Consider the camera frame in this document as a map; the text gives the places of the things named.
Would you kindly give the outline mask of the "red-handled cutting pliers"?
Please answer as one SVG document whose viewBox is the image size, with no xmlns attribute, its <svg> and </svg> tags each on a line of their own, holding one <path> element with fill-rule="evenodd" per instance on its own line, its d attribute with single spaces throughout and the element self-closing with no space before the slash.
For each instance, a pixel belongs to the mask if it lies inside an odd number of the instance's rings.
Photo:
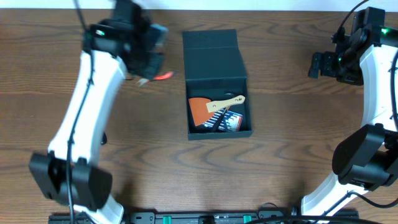
<svg viewBox="0 0 398 224">
<path fill-rule="evenodd" d="M 174 75 L 175 75 L 175 72 L 170 71 L 170 72 L 164 73 L 162 75 L 158 75 L 151 80 L 147 79 L 147 78 L 141 78 L 140 80 L 137 81 L 137 83 L 139 84 L 139 86 L 143 86 L 147 83 L 154 82 L 154 81 L 168 80 L 168 79 L 172 78 Z"/>
</svg>

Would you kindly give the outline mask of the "orange scraper with wooden handle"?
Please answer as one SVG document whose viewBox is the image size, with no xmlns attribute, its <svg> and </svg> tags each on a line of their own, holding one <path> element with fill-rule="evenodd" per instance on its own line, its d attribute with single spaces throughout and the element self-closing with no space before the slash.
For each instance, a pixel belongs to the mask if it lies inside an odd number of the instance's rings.
<svg viewBox="0 0 398 224">
<path fill-rule="evenodd" d="M 217 111 L 229 106 L 243 104 L 245 99 L 243 95 L 221 101 L 211 101 L 208 98 L 195 97 L 189 98 L 188 104 L 195 126 L 200 126 L 208 121 Z"/>
</svg>

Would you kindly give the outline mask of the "small black-handled hammer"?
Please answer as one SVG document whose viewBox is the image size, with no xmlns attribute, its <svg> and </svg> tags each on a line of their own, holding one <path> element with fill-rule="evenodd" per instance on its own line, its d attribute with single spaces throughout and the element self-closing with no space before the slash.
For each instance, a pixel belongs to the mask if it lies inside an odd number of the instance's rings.
<svg viewBox="0 0 398 224">
<path fill-rule="evenodd" d="M 227 96 L 232 96 L 233 98 L 236 97 L 236 93 L 231 92 L 231 91 L 226 91 L 224 94 L 227 95 Z M 230 106 L 226 107 L 224 109 L 223 113 L 216 120 L 216 122 L 214 123 L 213 127 L 210 129 L 211 133 L 215 133 L 218 130 L 218 128 L 219 128 L 219 126 L 220 126 L 220 124 L 221 124 L 226 112 L 229 110 L 229 108 L 230 108 Z"/>
</svg>

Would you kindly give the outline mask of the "blue precision screwdriver set case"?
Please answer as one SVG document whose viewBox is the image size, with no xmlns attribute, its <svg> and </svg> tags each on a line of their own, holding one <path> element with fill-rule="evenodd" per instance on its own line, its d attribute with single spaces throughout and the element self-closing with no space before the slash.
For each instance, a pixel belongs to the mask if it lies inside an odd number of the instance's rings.
<svg viewBox="0 0 398 224">
<path fill-rule="evenodd" d="M 204 127 L 211 129 L 213 125 L 217 122 L 218 118 L 223 114 L 223 111 L 224 109 L 217 111 L 208 121 L 203 123 Z M 239 131 L 242 121 L 243 121 L 243 115 L 228 110 L 224 114 L 223 120 L 218 126 L 218 131 L 222 132 Z"/>
</svg>

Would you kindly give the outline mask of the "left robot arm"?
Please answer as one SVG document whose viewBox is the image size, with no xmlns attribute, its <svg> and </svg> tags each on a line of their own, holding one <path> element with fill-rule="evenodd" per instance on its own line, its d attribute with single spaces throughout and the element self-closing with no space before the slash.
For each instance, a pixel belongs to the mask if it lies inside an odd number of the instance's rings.
<svg viewBox="0 0 398 224">
<path fill-rule="evenodd" d="M 129 75 L 140 84 L 161 79 L 160 52 L 168 29 L 133 1 L 117 0 L 110 18 L 83 26 L 80 69 L 65 117 L 47 153 L 32 155 L 29 170 L 44 197 L 66 205 L 67 223 L 83 213 L 91 223 L 128 223 L 111 195 L 113 177 L 98 167 L 105 127 Z"/>
</svg>

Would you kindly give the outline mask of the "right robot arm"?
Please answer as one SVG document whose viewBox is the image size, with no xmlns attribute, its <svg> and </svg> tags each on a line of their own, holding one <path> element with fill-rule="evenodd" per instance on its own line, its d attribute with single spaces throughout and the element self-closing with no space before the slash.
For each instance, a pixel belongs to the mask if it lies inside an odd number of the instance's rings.
<svg viewBox="0 0 398 224">
<path fill-rule="evenodd" d="M 302 197 L 294 215 L 329 223 L 352 199 L 397 180 L 397 30 L 384 25 L 386 12 L 355 13 L 350 34 L 340 26 L 332 52 L 315 52 L 308 76 L 335 78 L 364 89 L 361 127 L 337 145 L 332 172 Z"/>
</svg>

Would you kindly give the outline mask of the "dark green open gift box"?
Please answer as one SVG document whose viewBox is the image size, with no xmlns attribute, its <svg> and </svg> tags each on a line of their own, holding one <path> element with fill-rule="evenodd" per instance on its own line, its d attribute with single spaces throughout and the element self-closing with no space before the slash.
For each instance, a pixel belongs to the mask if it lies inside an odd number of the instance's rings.
<svg viewBox="0 0 398 224">
<path fill-rule="evenodd" d="M 243 104 L 230 107 L 230 111 L 243 115 L 239 131 L 210 132 L 204 125 L 195 126 L 190 107 L 187 106 L 189 140 L 248 138 L 253 133 L 248 94 L 248 75 L 239 51 L 237 32 L 228 30 L 184 31 L 183 58 L 185 67 L 186 99 L 208 98 L 211 101 L 228 100 L 243 95 Z"/>
</svg>

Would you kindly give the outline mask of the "black mounting rail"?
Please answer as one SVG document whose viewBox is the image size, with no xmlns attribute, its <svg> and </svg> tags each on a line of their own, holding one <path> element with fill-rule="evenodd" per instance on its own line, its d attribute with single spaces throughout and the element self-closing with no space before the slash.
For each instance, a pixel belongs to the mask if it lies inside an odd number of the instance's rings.
<svg viewBox="0 0 398 224">
<path fill-rule="evenodd" d="M 259 218 L 271 218 L 284 216 L 283 209 L 262 209 L 259 212 L 233 212 L 233 213 L 132 213 L 129 218 L 125 215 L 121 223 L 130 224 L 202 224 L 202 223 L 247 223 Z M 355 210 L 340 210 L 335 217 L 359 219 L 359 213 Z M 69 215 L 51 215 L 48 224 L 69 224 Z M 75 215 L 75 223 L 93 223 L 85 213 Z"/>
</svg>

